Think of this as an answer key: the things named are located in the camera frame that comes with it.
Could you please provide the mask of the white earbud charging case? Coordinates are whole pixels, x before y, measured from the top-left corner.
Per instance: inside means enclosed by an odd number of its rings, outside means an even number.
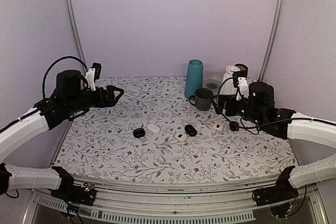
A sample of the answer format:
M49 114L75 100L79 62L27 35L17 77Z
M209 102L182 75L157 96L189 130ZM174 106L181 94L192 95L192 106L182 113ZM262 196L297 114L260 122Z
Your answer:
M157 125L154 124L148 124L146 128L153 134L159 134L161 130Z

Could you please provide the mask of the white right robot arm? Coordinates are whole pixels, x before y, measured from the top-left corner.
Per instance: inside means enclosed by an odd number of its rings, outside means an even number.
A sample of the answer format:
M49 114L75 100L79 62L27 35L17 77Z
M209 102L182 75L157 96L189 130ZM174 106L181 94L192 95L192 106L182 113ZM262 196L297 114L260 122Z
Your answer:
M247 83L246 78L228 78L221 84L231 84L234 94L217 94L213 105L225 119L240 116L254 128L284 140L304 140L335 148L335 122L275 108L274 88L265 82ZM335 155L322 160L285 168L279 175L271 196L284 200L292 189L335 178Z

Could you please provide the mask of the black earbud charging case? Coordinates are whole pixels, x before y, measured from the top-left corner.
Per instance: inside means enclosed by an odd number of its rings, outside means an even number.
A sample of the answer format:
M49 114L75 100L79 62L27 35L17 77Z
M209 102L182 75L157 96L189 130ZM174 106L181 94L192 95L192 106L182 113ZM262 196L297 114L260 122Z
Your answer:
M145 136L145 130L142 127L137 128L137 129L133 130L133 136L135 138L144 137Z

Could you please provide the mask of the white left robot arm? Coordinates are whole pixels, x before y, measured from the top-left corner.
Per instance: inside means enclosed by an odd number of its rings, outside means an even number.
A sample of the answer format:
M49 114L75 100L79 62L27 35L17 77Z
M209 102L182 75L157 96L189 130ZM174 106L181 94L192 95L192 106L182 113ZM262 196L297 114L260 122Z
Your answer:
M18 189L49 189L73 200L78 195L74 178L63 168L38 169L13 166L4 160L37 135L50 131L63 121L72 121L91 108L110 108L124 90L115 86L96 87L100 71L90 68L83 76L78 70L65 70L56 76L56 87L49 98L34 104L24 115L1 129L1 194Z

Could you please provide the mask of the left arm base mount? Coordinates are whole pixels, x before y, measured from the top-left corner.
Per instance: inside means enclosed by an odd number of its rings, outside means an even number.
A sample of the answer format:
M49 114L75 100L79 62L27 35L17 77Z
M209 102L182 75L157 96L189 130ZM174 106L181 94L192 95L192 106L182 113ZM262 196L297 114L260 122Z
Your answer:
M50 195L65 202L74 202L86 206L93 206L97 191L93 184L74 184L74 178L62 167L52 166L61 179L58 189L51 190Z

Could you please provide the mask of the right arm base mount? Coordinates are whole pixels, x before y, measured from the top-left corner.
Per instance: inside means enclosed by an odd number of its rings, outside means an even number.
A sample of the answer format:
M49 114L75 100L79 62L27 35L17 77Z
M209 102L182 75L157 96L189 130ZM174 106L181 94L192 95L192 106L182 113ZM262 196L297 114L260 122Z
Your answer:
M274 204L299 196L298 190L293 188L289 182L290 173L294 168L295 166L285 168L279 175L274 186L257 188L253 191L252 200L257 206Z

